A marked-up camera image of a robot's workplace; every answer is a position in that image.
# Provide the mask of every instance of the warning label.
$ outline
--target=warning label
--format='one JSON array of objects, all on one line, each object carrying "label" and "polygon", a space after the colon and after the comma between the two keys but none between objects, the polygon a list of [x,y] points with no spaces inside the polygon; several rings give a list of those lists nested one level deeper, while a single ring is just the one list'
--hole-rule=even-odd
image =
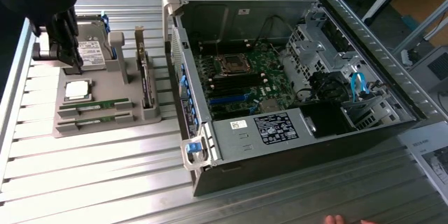
[{"label": "warning label", "polygon": [[254,118],[266,144],[275,144],[299,138],[287,113]]},{"label": "warning label", "polygon": [[98,41],[82,41],[78,49],[84,61],[84,66],[104,64],[102,47]]}]

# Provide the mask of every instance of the power supply label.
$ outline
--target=power supply label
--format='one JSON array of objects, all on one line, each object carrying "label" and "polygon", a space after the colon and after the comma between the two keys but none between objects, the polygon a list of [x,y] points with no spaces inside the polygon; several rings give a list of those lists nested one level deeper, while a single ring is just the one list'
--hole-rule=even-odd
[{"label": "power supply label", "polygon": [[255,124],[266,144],[275,144],[299,138],[288,114],[260,116],[254,118]]}]

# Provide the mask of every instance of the metal grate table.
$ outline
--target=metal grate table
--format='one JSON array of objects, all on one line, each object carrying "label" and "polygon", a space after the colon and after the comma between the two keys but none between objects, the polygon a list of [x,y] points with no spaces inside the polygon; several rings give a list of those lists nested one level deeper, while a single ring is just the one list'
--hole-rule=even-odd
[{"label": "metal grate table", "polygon": [[162,0],[79,0],[78,14],[110,16],[135,54],[146,27],[163,121],[54,138],[59,69],[35,65],[24,23],[0,107],[2,223],[448,223],[447,206],[396,139],[368,152],[295,173],[192,196],[162,38]]}]

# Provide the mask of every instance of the robotic arm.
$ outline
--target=robotic arm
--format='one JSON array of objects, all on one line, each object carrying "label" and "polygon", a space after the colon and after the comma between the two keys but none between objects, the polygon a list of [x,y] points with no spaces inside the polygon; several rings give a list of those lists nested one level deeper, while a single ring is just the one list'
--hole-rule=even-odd
[{"label": "robotic arm", "polygon": [[12,11],[31,21],[39,42],[32,58],[63,67],[66,74],[80,74],[83,59],[78,51],[76,0],[0,0]]}]

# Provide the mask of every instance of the human hand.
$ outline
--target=human hand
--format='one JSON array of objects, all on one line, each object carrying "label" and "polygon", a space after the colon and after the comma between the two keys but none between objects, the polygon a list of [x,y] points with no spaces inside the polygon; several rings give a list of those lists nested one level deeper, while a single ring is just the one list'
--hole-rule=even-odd
[{"label": "human hand", "polygon": [[[336,215],[336,216],[330,215],[330,216],[326,217],[324,224],[346,224],[346,221],[344,221],[343,216],[340,216],[340,215]],[[362,220],[362,224],[376,224],[376,223],[372,222],[372,221]]]}]

